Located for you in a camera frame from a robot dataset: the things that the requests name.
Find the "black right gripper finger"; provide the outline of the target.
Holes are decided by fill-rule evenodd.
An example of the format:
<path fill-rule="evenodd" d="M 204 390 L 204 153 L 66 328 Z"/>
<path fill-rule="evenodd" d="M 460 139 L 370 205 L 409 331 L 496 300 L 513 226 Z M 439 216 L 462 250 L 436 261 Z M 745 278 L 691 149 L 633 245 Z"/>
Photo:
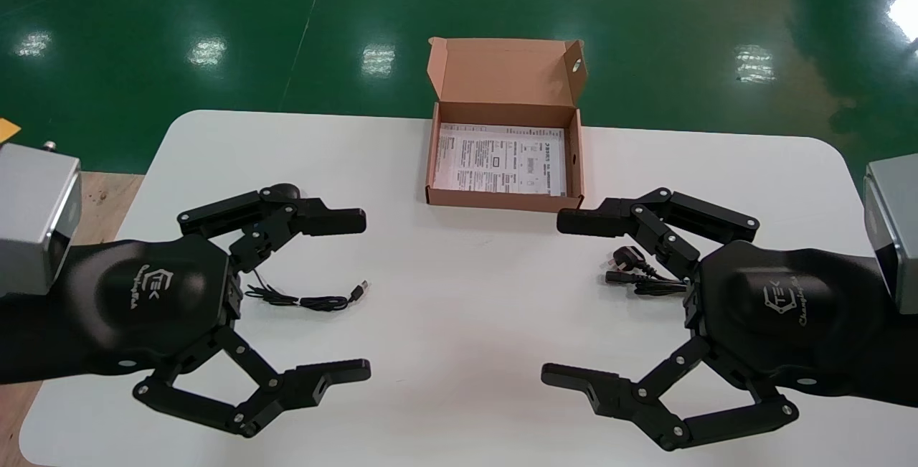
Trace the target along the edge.
<path fill-rule="evenodd" d="M 607 198 L 596 209 L 561 209 L 561 234 L 616 238 L 630 236 L 677 278 L 690 278 L 701 253 L 676 234 L 679 228 L 727 245 L 753 242 L 757 219 L 692 196 L 659 188 L 636 199 Z"/>

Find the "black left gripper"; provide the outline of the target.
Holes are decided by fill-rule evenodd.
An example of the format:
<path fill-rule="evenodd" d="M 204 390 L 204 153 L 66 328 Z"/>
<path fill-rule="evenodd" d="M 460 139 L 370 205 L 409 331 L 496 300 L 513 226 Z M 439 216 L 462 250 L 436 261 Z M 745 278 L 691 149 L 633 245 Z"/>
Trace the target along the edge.
<path fill-rule="evenodd" d="M 252 438 L 282 412 L 318 406 L 332 385 L 371 377 L 366 359 L 276 372 L 231 327 L 242 304 L 236 272 L 256 270 L 298 235 L 361 234 L 362 209 L 330 209 L 298 188 L 263 188 L 182 212 L 178 225 L 188 236 L 171 242 L 74 247 L 49 293 L 4 295 L 2 382 L 154 369 L 133 390 L 141 404 Z M 207 240 L 236 231 L 242 236 L 227 254 Z M 174 387 L 217 352 L 257 385 L 238 405 Z"/>

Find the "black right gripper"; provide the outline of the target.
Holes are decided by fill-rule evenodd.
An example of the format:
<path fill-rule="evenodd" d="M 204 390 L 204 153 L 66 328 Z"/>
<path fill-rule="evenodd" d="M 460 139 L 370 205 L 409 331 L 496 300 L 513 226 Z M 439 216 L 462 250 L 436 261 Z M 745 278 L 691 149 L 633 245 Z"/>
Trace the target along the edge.
<path fill-rule="evenodd" d="M 582 392 L 595 415 L 636 425 L 664 451 L 789 425 L 799 410 L 776 386 L 916 405 L 916 316 L 899 313 L 873 258 L 734 241 L 702 259 L 685 306 L 695 337 L 639 381 L 555 363 L 541 381 Z M 661 398 L 709 360 L 753 404 L 680 418 Z"/>

